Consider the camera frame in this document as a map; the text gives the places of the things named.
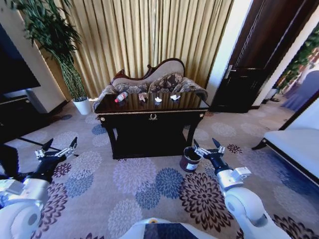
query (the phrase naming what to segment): floral carpet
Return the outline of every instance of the floral carpet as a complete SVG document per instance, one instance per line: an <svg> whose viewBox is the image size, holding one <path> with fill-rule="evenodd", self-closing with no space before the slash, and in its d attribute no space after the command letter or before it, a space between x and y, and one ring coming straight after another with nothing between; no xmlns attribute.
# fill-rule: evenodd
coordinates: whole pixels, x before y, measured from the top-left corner
<svg viewBox="0 0 319 239"><path fill-rule="evenodd" d="M226 146L224 160L231 167L252 171L245 187L260 196L292 238L318 239L319 189L270 149L251 150L293 114L280 104L268 102L246 114L207 113L194 138L205 148L212 148L211 137L216 138ZM108 135L93 113L82 116L69 103L54 119L25 138L42 143L54 138L52 146L62 149L77 136L79 157L56 168L32 238L117 239L150 217L188 223L220 239L243 238L208 160L201 160L194 173L180 168L180 156L113 160ZM8 145L18 149L21 172L36 168L38 146L17 139Z"/></svg>

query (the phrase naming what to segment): metal bucket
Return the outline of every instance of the metal bucket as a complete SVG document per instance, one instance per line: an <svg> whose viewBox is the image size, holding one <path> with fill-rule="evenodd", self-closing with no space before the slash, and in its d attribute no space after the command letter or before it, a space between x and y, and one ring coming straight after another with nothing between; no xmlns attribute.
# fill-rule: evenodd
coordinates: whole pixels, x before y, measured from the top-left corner
<svg viewBox="0 0 319 239"><path fill-rule="evenodd" d="M184 155L181 157L179 165L185 172L195 172L200 159L201 157L195 153L194 147L186 147L184 149Z"/></svg>

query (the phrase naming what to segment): table drawer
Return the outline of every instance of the table drawer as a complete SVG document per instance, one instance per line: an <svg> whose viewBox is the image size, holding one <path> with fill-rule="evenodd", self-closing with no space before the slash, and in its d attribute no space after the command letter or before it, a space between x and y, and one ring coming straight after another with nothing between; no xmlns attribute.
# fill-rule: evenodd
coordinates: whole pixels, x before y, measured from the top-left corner
<svg viewBox="0 0 319 239"><path fill-rule="evenodd" d="M196 119L204 117L204 112L173 112L173 113L144 113L144 114L122 114L122 115L100 115L101 123L107 123L112 126L133 124L169 124L181 125L189 124Z"/></svg>

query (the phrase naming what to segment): plastic bottle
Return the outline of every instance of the plastic bottle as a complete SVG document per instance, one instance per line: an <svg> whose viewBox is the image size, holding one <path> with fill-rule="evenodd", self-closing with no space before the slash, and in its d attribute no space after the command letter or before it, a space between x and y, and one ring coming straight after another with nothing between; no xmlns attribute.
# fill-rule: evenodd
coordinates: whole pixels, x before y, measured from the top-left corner
<svg viewBox="0 0 319 239"><path fill-rule="evenodd" d="M120 94L116 97L116 99L115 99L114 101L115 101L116 103L117 103L117 102L120 102L120 101L124 100L127 96L128 96L128 93L127 93L126 91L124 91L124 92L120 93Z"/></svg>

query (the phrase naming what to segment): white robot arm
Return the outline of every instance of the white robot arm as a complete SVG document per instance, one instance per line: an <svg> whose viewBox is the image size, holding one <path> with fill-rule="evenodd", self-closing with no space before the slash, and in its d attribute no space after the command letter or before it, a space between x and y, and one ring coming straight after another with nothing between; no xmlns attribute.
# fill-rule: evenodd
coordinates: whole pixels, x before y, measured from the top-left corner
<svg viewBox="0 0 319 239"><path fill-rule="evenodd" d="M210 160L215 168L220 189L225 196L225 205L243 230L244 237L246 239L290 239L288 234L273 222L257 194L243 187L243 179L251 174L249 169L230 168L222 160L225 147L215 139L213 142L218 149L213 150L200 148L195 140L194 142L195 152Z"/></svg>
<svg viewBox="0 0 319 239"><path fill-rule="evenodd" d="M53 140L35 152L40 164L23 183L8 178L0 180L0 191L8 194L8 202L0 210L0 238L30 239L37 230L41 209L48 200L48 185L56 165L72 155L77 145L75 138L70 147L62 151L46 152Z"/></svg>
<svg viewBox="0 0 319 239"><path fill-rule="evenodd" d="M30 239L39 225L40 208L33 201L8 205L0 210L3 239Z"/></svg>

